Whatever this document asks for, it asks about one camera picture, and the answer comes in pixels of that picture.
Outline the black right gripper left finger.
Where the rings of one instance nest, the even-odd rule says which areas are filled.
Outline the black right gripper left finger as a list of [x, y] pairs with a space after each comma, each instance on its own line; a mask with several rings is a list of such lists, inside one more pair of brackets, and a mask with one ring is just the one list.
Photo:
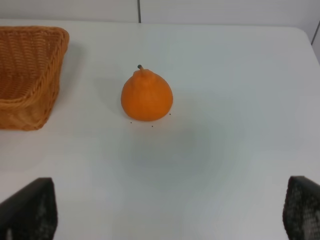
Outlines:
[[52, 178], [40, 177], [0, 203], [2, 240], [52, 240], [58, 208]]

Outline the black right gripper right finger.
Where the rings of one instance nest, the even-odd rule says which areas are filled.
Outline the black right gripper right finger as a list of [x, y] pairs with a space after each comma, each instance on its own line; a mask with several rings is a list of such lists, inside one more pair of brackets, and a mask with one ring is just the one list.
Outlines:
[[282, 222], [290, 240], [320, 238], [320, 185], [304, 176], [288, 180]]

